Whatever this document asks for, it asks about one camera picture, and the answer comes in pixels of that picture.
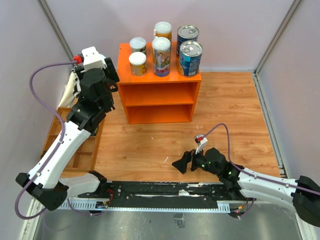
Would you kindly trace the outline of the orange fruit can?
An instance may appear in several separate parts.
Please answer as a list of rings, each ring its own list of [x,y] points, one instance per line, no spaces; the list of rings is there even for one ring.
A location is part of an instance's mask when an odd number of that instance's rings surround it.
[[[134,76],[143,76],[147,73],[147,56],[143,52],[133,52],[128,60]]]

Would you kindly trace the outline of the tall blue colourful can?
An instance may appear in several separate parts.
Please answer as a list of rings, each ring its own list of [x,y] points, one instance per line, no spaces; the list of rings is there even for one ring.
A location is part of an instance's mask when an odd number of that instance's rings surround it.
[[[152,43],[153,72],[157,77],[170,73],[171,42],[166,37],[156,37]]]

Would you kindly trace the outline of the yellow can with white lid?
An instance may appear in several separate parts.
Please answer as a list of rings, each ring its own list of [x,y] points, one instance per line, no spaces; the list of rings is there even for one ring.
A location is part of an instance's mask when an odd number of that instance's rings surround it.
[[[153,29],[153,38],[164,37],[172,41],[172,25],[166,21],[157,22]]]

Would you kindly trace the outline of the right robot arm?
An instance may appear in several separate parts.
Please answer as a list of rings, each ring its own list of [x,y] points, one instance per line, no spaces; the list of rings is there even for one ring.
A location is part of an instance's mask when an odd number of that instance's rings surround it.
[[[199,153],[186,151],[172,166],[185,174],[188,164],[192,171],[202,169],[217,176],[232,199],[243,197],[269,202],[293,211],[310,225],[320,225],[320,187],[307,176],[288,179],[261,174],[233,165],[216,148]]]

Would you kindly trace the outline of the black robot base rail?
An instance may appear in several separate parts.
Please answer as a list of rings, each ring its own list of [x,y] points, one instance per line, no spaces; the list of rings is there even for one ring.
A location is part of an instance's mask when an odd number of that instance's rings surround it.
[[[217,182],[108,181],[105,192],[85,192],[79,198],[107,199],[112,207],[135,209],[213,209],[219,201],[246,201]]]

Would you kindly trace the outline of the small green can white lid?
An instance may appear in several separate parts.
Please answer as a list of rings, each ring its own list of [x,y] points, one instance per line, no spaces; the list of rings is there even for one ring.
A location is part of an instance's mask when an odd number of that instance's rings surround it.
[[[147,54],[147,42],[142,37],[134,37],[129,41],[129,46],[132,53],[141,52]]]

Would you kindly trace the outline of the blue yellow tin can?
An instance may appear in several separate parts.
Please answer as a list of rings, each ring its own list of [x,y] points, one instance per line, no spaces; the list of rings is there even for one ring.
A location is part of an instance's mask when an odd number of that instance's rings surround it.
[[[182,42],[179,47],[178,71],[184,77],[194,77],[200,71],[203,47],[194,40]]]

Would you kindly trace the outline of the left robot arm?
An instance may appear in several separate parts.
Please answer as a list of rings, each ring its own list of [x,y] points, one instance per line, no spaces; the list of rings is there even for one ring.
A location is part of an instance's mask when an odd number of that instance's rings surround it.
[[[80,74],[80,93],[66,120],[61,121],[60,134],[35,167],[15,179],[23,191],[49,211],[56,210],[66,199],[85,193],[98,197],[106,190],[107,179],[95,170],[83,176],[61,177],[78,148],[115,109],[112,94],[118,91],[119,77],[111,58],[104,58],[102,66],[85,67],[83,64],[75,70]]]

